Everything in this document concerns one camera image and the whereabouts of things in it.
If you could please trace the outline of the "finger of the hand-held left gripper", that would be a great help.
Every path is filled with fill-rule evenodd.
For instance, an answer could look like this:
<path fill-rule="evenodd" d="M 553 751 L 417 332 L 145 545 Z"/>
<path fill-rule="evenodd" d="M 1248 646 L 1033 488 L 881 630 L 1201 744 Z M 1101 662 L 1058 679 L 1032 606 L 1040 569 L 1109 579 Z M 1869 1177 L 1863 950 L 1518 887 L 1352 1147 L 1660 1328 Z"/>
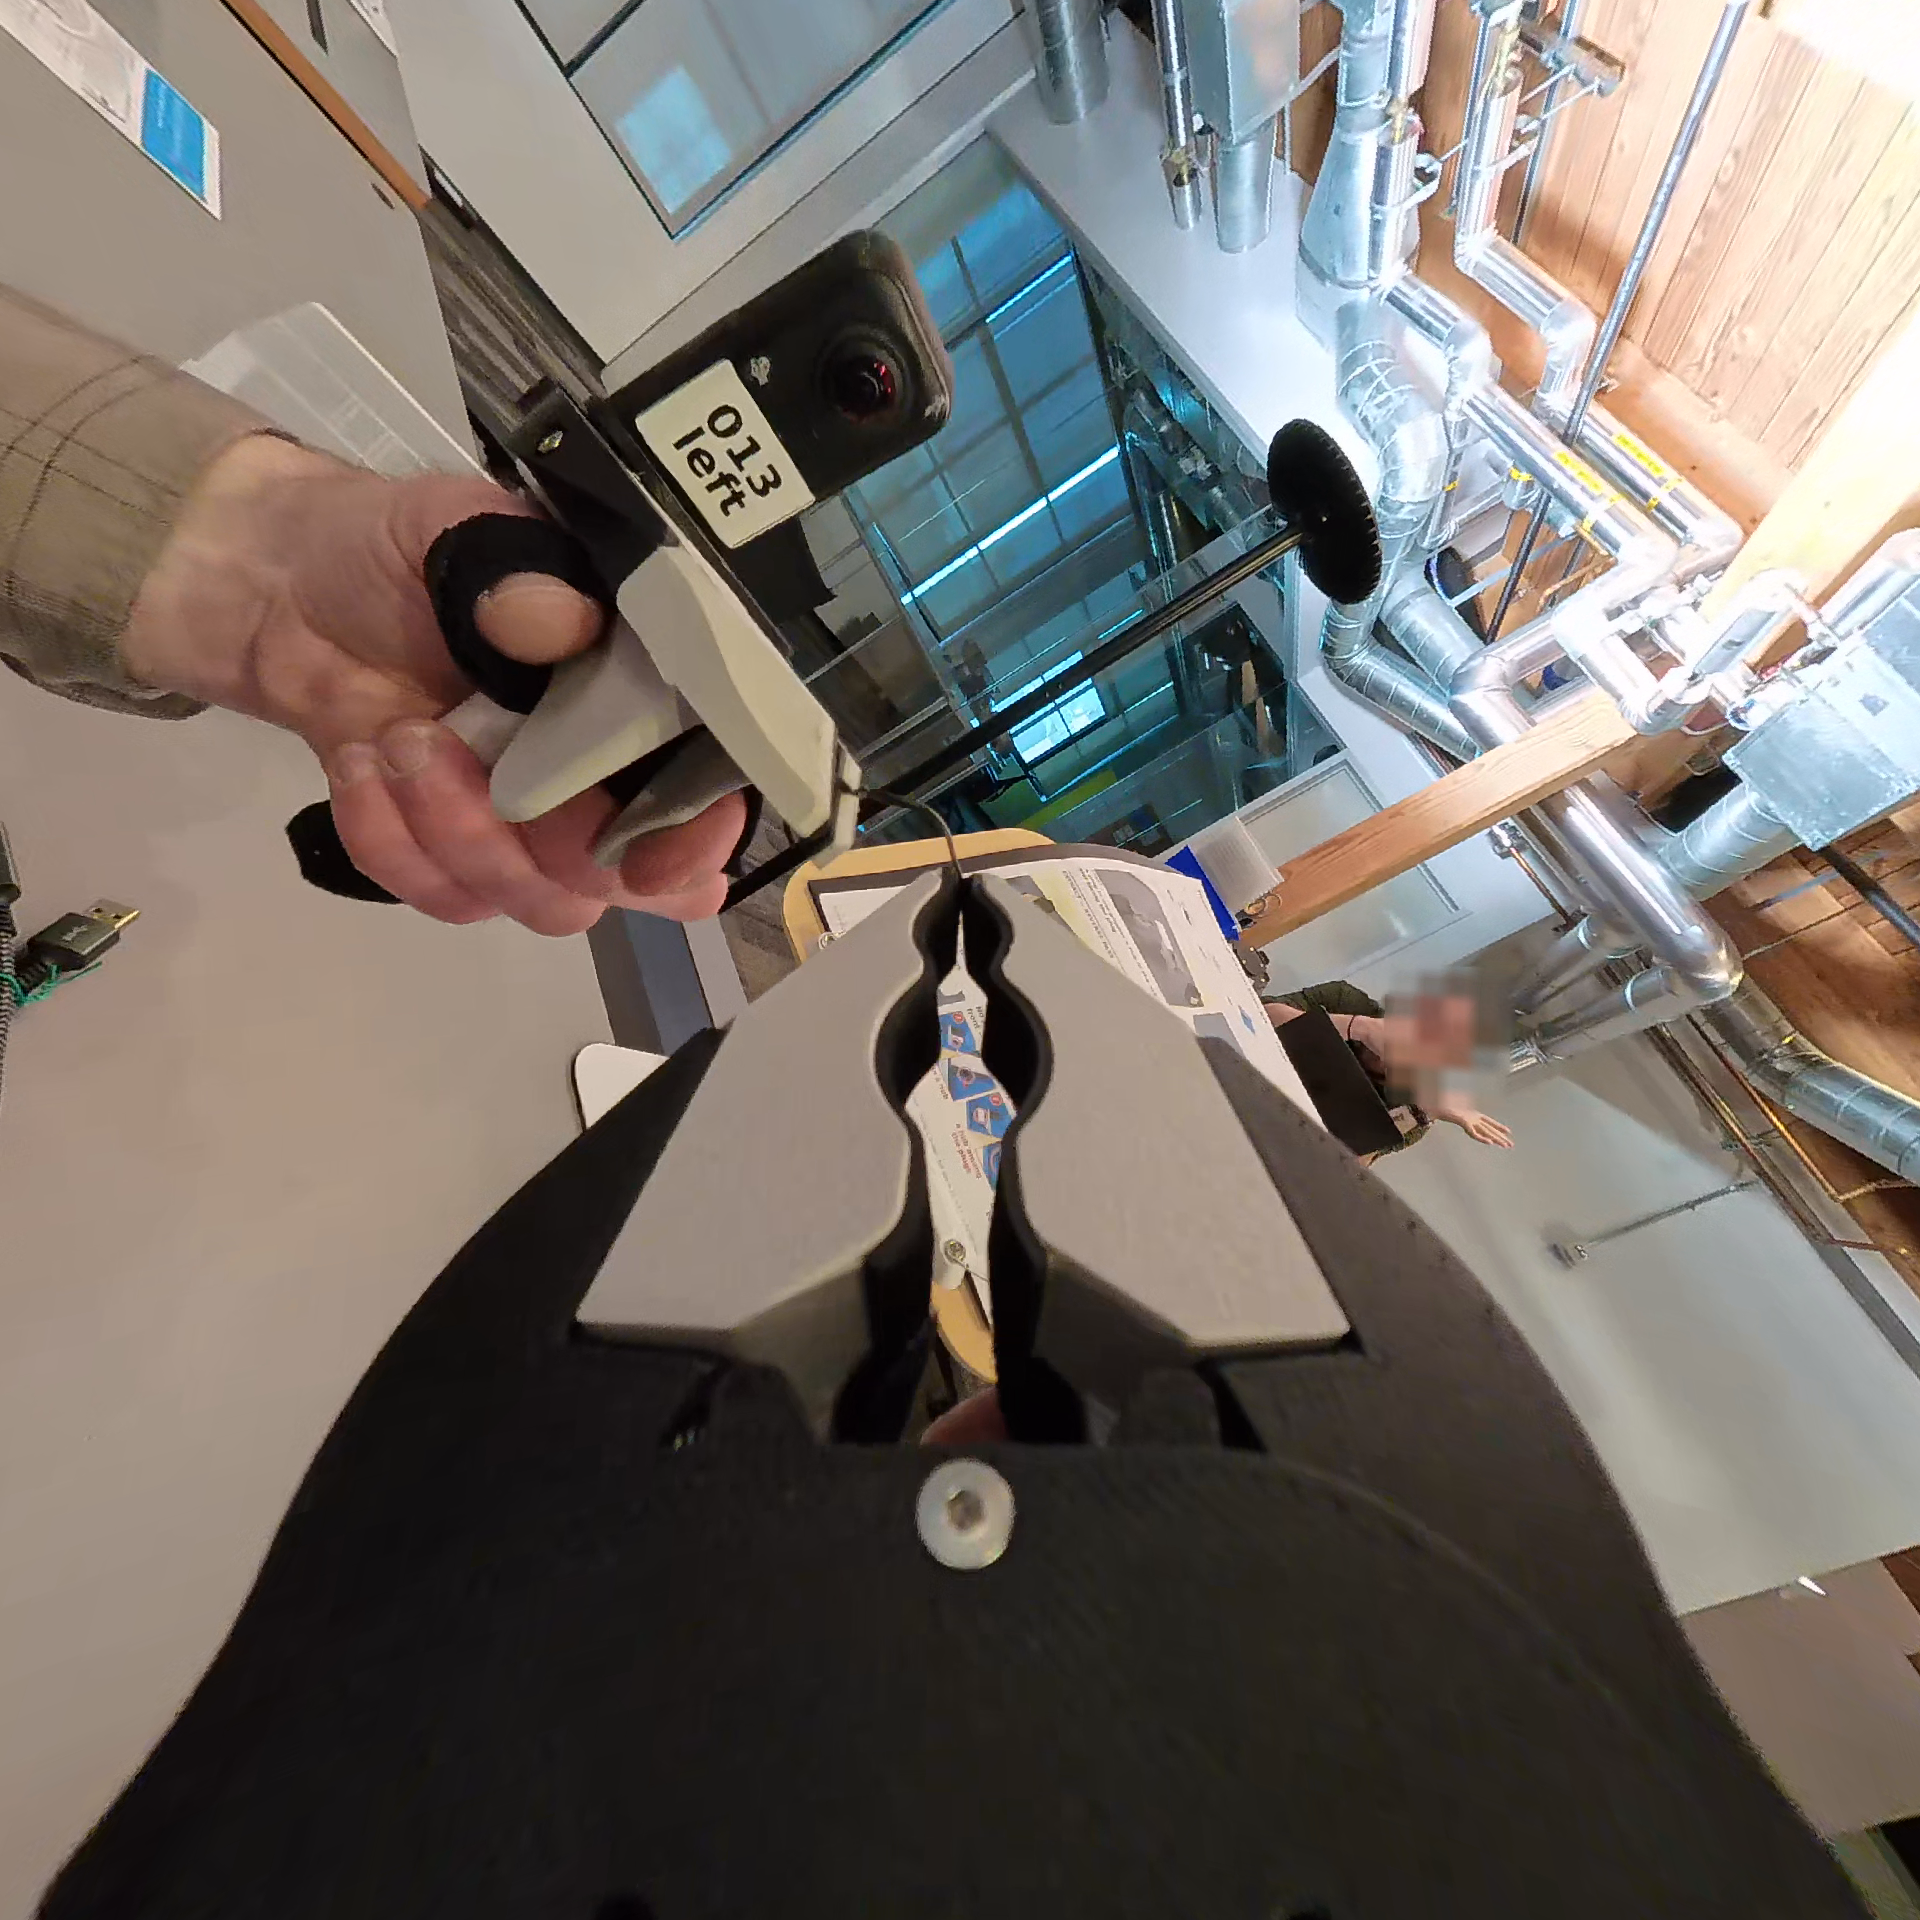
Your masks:
<path fill-rule="evenodd" d="M 725 758 L 795 835 L 850 851 L 860 765 L 739 587 L 696 549 L 659 549 L 616 587 L 616 609 L 706 727 L 706 758 Z"/>

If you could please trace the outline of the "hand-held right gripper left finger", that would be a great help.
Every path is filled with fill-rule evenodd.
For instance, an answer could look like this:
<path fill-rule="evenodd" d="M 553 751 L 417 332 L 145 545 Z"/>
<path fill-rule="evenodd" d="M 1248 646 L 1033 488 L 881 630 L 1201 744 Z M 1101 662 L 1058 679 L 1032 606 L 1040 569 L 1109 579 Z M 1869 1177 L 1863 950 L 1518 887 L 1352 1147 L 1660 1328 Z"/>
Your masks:
<path fill-rule="evenodd" d="M 881 1031 L 926 986 L 926 877 L 733 1021 L 588 1288 L 578 1326 L 776 1370 L 834 1410 L 875 1351 L 867 1279 L 908 1223 Z"/>

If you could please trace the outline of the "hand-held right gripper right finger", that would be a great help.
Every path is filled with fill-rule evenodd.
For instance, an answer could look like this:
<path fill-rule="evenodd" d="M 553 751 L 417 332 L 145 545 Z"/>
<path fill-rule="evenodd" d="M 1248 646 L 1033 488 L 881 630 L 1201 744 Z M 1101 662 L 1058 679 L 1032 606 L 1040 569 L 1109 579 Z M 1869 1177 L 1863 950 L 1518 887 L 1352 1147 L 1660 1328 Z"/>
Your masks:
<path fill-rule="evenodd" d="M 1004 1410 L 1122 1410 L 1161 1372 L 1352 1339 L 1231 1066 L 1003 884 Z"/>

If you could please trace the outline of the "person's left hand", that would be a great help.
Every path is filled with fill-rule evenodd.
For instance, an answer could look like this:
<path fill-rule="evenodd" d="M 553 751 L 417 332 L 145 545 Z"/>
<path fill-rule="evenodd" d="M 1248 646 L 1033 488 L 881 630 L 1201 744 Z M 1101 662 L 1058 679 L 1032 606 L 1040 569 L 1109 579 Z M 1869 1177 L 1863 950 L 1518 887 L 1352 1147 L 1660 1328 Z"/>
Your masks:
<path fill-rule="evenodd" d="M 533 507 L 479 476 L 383 478 L 272 436 L 223 452 L 188 492 L 121 642 L 132 679 L 292 733 L 324 765 L 349 859 L 445 926 L 588 931 L 607 910 L 717 917 L 748 806 L 727 795 L 628 845 L 586 792 L 509 825 L 489 773 L 445 714 L 469 684 L 445 649 L 422 565 L 445 529 Z"/>

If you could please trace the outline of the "instruction sheet wooden board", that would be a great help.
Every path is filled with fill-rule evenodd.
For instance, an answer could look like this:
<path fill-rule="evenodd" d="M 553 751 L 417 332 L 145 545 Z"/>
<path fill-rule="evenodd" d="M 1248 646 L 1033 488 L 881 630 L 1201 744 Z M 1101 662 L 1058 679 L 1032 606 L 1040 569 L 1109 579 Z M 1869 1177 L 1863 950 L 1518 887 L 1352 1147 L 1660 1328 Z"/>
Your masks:
<path fill-rule="evenodd" d="M 1306 1107 L 1306 1087 L 1288 1064 L 1199 877 L 1155 859 L 1047 843 L 1015 831 L 969 832 L 959 853 L 969 875 L 1004 880 L 1189 1031 L 1228 1042 L 1245 1064 Z M 801 867 L 782 892 L 782 918 L 799 957 L 820 957 L 922 869 L 943 862 L 946 848 L 927 841 L 847 853 L 824 869 Z M 946 974 L 936 1007 L 938 1055 L 910 1098 L 910 1115 L 926 1141 L 936 1240 L 935 1326 L 948 1351 L 948 1375 L 976 1388 L 991 1382 L 995 1372 L 989 1227 L 1015 1109 L 987 1071 L 987 1001 L 962 961 Z"/>

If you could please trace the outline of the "black pole with round disc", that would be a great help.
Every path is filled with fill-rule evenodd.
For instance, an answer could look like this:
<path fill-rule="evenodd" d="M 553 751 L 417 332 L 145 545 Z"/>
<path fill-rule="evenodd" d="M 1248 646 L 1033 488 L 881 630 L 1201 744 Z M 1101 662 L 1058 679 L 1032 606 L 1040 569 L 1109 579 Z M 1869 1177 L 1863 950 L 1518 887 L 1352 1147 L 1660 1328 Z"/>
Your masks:
<path fill-rule="evenodd" d="M 738 875 L 725 904 L 743 904 L 817 854 L 846 851 L 860 828 L 877 814 L 901 807 L 927 811 L 926 787 L 971 763 L 997 735 L 1020 733 L 1047 707 L 1079 693 L 1104 671 L 1161 642 L 1286 557 L 1300 557 L 1310 583 L 1331 602 L 1354 604 L 1381 587 L 1384 545 L 1370 492 L 1328 434 L 1309 420 L 1284 424 L 1267 452 L 1267 488 L 1275 529 L 1266 538 L 1183 592 L 1139 612 L 1090 653 L 1040 676 L 1017 698 L 991 707 L 980 724 L 908 766 L 897 780 L 875 783 L 867 773 L 854 790 L 846 825 L 799 835 L 778 859 Z"/>

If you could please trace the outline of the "silver ventilation ducts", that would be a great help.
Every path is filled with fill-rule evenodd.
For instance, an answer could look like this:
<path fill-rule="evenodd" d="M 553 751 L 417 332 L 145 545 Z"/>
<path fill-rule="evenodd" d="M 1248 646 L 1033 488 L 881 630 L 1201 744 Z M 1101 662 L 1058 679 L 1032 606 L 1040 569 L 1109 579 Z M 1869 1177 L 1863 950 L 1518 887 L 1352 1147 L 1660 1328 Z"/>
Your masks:
<path fill-rule="evenodd" d="M 1678 733 L 1716 706 L 1739 741 L 1735 787 L 1660 832 L 1601 776 L 1518 809 L 1589 887 L 1515 1012 L 1512 1069 L 1566 1061 L 1702 1016 L 1775 1104 L 1916 1183 L 1916 1098 L 1835 1061 L 1745 981 L 1704 901 L 1793 848 L 1837 838 L 1916 800 L 1916 536 L 1888 540 L 1822 609 L 1812 645 L 1763 679 L 1754 649 L 1803 615 L 1797 579 L 1750 579 L 1707 612 L 1739 530 L 1637 439 L 1607 452 L 1606 420 L 1576 424 L 1594 327 L 1557 281 L 1495 230 L 1496 166 L 1512 157 L 1512 50 L 1522 4 L 1476 4 L 1466 113 L 1466 228 L 1458 266 L 1543 336 L 1534 403 L 1498 382 L 1486 328 L 1411 271 L 1414 207 L 1438 179 L 1414 95 L 1430 4 L 1338 4 L 1333 132 L 1300 238 L 1300 311 L 1336 362 L 1343 413 L 1373 449 L 1360 561 L 1321 565 L 1319 661 L 1333 680 L 1430 749 L 1490 773 L 1549 721 L 1597 697 L 1626 744 Z M 1453 529 L 1447 498 L 1473 460 L 1500 459 L 1496 505 L 1547 507 L 1598 554 L 1598 572 L 1515 638 L 1486 642 L 1428 580 Z"/>

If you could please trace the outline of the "wooden post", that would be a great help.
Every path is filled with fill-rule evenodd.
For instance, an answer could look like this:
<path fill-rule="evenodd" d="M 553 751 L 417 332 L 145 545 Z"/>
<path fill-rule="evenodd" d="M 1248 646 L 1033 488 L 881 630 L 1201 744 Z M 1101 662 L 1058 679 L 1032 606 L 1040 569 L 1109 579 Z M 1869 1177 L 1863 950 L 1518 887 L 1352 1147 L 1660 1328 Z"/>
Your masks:
<path fill-rule="evenodd" d="M 1730 562 L 1726 586 L 1712 594 L 1716 612 L 1769 566 L 1800 577 L 1812 589 L 1829 586 L 1908 511 L 1919 488 L 1916 395 L 1905 385 L 1911 371 L 1916 361 L 1891 357 L 1839 410 Z M 1559 795 L 1642 741 L 1644 733 L 1603 691 L 1561 698 L 1538 724 L 1524 716 L 1515 741 L 1288 862 L 1245 939 L 1255 947 L 1275 944 Z"/>

